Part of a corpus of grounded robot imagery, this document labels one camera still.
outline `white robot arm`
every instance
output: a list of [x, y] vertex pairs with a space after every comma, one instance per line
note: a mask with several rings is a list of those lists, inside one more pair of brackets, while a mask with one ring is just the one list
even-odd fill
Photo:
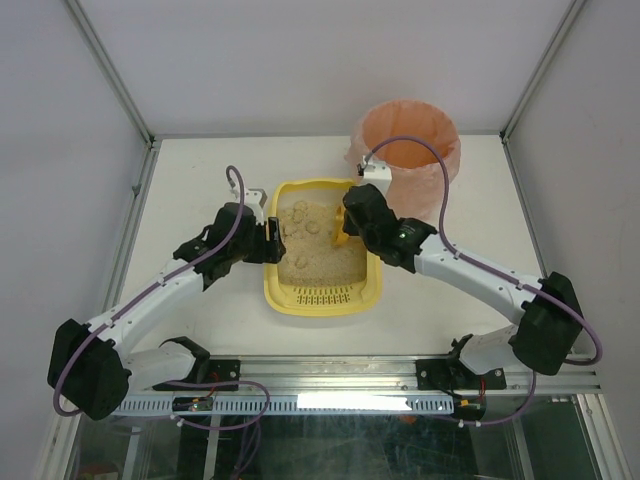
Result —
[[571, 282], [556, 272], [546, 279], [518, 273], [450, 244], [427, 223], [397, 218], [385, 199], [391, 182], [386, 164], [363, 161], [358, 171], [362, 182], [343, 199], [345, 233], [359, 235], [385, 263], [446, 282], [493, 307], [512, 324], [454, 341], [450, 364], [470, 375], [518, 363], [555, 375], [582, 326], [545, 297], [580, 313]]
[[[210, 354], [186, 337], [169, 339], [157, 349], [131, 352], [167, 310], [205, 291], [227, 275], [234, 263], [280, 261], [285, 248], [278, 220], [269, 218], [265, 222], [265, 201], [262, 190], [246, 191], [242, 210], [238, 203], [227, 203], [218, 211], [215, 222], [182, 244], [173, 259], [132, 299], [84, 325], [68, 320], [60, 326], [47, 376], [49, 385], [58, 387], [90, 418], [100, 420], [120, 405], [128, 391], [179, 379], [203, 383], [209, 373]], [[231, 239], [214, 252], [237, 219]], [[79, 347], [91, 336], [94, 338], [78, 354]], [[69, 362], [73, 366], [63, 375]]]

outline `white platform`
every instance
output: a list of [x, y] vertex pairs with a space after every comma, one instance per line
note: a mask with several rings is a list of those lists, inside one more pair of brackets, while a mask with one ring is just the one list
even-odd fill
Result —
[[[348, 137], [164, 140], [126, 278], [124, 297], [231, 200], [224, 168], [271, 194], [281, 182], [346, 177]], [[463, 136], [446, 222], [459, 245], [522, 272], [539, 273], [497, 136]], [[439, 354], [453, 338], [507, 325], [497, 312], [436, 280], [383, 267], [384, 291], [367, 312], [310, 319], [272, 310], [261, 266], [236, 265], [207, 292], [167, 315], [139, 349], [187, 335], [212, 354]]]

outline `sand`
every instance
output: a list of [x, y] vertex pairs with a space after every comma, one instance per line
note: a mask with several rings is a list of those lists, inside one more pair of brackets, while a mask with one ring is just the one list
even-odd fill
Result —
[[299, 201], [277, 213], [287, 253], [278, 264], [280, 282], [300, 287], [333, 287], [367, 275], [366, 249], [357, 237], [332, 244], [337, 205]]

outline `trash can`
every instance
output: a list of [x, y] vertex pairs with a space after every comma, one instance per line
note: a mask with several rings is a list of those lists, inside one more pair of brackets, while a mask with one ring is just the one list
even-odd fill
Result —
[[[356, 166], [373, 147], [394, 135], [414, 135], [432, 144], [442, 156], [449, 181], [460, 168], [460, 137], [451, 119], [439, 108], [419, 100], [392, 100], [373, 107], [355, 125], [345, 160], [359, 181]], [[444, 177], [435, 156], [423, 146], [397, 141], [375, 157], [391, 168], [387, 203], [398, 217], [433, 223], [442, 203]]]

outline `white wall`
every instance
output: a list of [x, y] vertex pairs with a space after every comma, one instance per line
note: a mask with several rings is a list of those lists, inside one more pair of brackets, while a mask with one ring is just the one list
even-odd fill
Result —
[[547, 265], [574, 281], [640, 476], [640, 2], [590, 2], [512, 137]]
[[504, 126], [569, 0], [82, 0], [156, 134], [344, 134], [418, 97]]
[[61, 2], [0, 5], [0, 476], [31, 476], [56, 328], [94, 313], [143, 145]]

